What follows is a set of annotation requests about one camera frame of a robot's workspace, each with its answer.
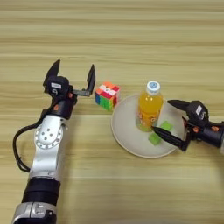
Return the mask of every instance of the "bottle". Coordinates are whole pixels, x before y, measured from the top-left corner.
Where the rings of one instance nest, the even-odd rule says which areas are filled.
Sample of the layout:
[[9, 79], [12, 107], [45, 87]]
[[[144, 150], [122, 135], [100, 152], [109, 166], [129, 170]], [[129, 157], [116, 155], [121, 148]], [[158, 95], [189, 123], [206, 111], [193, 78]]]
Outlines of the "bottle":
[[163, 106], [163, 96], [160, 94], [160, 84], [149, 81], [146, 91], [138, 99], [136, 126], [142, 131], [151, 131], [151, 126], [157, 121]]

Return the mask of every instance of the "rubik's cube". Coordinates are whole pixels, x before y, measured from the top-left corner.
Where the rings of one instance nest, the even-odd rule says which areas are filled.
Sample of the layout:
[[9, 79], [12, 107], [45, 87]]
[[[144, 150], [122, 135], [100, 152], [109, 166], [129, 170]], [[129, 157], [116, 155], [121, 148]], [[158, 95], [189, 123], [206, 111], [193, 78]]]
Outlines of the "rubik's cube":
[[111, 111], [119, 100], [120, 88], [105, 81], [95, 91], [95, 102]]

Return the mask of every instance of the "wood grain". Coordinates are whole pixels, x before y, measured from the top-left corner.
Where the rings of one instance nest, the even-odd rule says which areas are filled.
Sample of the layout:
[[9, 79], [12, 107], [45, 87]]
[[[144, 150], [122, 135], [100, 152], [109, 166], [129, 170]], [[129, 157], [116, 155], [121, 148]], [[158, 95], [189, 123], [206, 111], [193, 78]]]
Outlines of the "wood grain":
[[[11, 140], [48, 106], [42, 81], [57, 59], [76, 88], [85, 87], [94, 63], [97, 85], [120, 85], [122, 98], [157, 80], [167, 99], [199, 99], [212, 120], [224, 120], [221, 0], [2, 0], [0, 33], [2, 223], [10, 223], [27, 180], [16, 167]], [[113, 138], [110, 117], [93, 97], [79, 99], [70, 121], [59, 223], [224, 222], [224, 157], [215, 148], [191, 143], [186, 154], [135, 157]], [[32, 141], [32, 132], [19, 140], [29, 164]]]

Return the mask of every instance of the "white plate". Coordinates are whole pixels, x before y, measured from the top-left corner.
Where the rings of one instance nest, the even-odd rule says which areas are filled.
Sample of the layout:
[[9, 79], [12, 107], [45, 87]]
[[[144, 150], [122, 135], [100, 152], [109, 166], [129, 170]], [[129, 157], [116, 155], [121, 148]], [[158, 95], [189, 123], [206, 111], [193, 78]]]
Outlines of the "white plate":
[[[130, 153], [143, 158], [160, 158], [173, 152], [176, 147], [165, 141], [154, 146], [149, 140], [149, 132], [136, 126], [137, 100], [139, 94], [127, 97], [116, 107], [112, 115], [111, 127], [116, 141]], [[183, 139], [185, 134], [182, 115], [166, 101], [161, 109], [157, 126], [167, 121], [172, 124], [171, 133]]]

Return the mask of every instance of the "bottle cap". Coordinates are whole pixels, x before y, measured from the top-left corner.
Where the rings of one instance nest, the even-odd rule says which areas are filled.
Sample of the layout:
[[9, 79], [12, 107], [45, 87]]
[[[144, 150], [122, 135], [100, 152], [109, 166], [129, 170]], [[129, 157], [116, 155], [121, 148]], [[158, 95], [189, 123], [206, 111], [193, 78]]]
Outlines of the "bottle cap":
[[155, 80], [149, 81], [147, 84], [146, 92], [149, 95], [157, 95], [160, 92], [160, 84]]

